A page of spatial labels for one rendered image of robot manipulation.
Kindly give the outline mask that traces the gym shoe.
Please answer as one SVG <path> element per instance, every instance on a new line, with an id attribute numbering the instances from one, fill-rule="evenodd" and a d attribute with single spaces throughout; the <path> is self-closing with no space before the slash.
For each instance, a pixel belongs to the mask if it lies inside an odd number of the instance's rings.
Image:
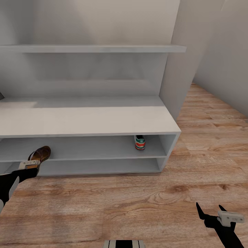
<path id="1" fill-rule="evenodd" d="M 145 136 L 144 135 L 134 135 L 135 147 L 138 150 L 145 149 Z"/>

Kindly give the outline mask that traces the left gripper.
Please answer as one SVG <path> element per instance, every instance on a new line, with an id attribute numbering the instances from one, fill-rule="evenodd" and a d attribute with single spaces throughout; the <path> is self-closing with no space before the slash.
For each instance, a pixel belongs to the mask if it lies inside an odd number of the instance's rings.
<path id="1" fill-rule="evenodd" d="M 28 168 L 23 170 L 18 170 L 18 172 L 22 172 L 24 174 L 24 180 L 27 178 L 35 178 L 37 176 L 37 168 Z"/>

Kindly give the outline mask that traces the sandal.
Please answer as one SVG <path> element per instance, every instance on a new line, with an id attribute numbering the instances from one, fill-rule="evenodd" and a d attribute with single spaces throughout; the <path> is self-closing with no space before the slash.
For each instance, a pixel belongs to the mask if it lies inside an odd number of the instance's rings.
<path id="1" fill-rule="evenodd" d="M 39 160 L 40 163 L 44 162 L 47 160 L 51 155 L 51 149 L 49 146 L 44 146 L 39 149 L 37 149 L 34 153 L 32 153 L 29 158 L 29 160 Z M 40 164 L 35 165 L 35 166 L 28 166 L 28 168 L 37 168 L 37 174 L 39 173 L 39 167 Z"/>

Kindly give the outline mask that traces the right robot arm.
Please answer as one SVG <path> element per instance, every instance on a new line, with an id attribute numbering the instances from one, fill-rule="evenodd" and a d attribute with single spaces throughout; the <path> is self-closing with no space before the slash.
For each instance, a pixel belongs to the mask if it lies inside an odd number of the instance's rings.
<path id="1" fill-rule="evenodd" d="M 217 216 L 204 214 L 199 204 L 196 203 L 200 219 L 204 220 L 207 228 L 214 228 L 224 244 L 225 248 L 244 248 L 234 230 L 236 223 L 244 223 L 245 217 L 236 212 L 229 212 L 223 206 L 219 205 L 220 209 Z"/>

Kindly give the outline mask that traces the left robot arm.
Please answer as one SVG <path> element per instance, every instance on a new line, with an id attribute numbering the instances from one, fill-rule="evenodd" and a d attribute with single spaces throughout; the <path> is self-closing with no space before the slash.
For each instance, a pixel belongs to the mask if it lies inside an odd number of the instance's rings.
<path id="1" fill-rule="evenodd" d="M 5 173 L 0 175 L 0 214 L 9 201 L 19 182 L 27 178 L 35 178 L 37 176 L 37 168 L 28 168 L 40 164 L 39 160 L 29 160 L 20 162 L 18 171 Z"/>

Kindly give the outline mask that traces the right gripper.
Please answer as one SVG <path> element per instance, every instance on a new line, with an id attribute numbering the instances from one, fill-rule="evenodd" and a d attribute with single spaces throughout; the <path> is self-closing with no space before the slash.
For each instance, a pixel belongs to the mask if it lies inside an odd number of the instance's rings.
<path id="1" fill-rule="evenodd" d="M 216 230 L 222 243 L 227 238 L 235 238 L 239 240 L 239 238 L 236 236 L 234 232 L 236 222 L 231 222 L 230 223 L 231 227 L 222 226 L 220 221 L 217 219 L 217 216 L 210 216 L 208 214 L 204 214 L 198 203 L 196 203 L 196 206 L 200 219 L 204 220 L 204 224 L 206 225 L 207 228 L 214 228 Z M 221 211 L 226 211 L 226 209 L 223 206 L 219 205 L 219 207 Z"/>

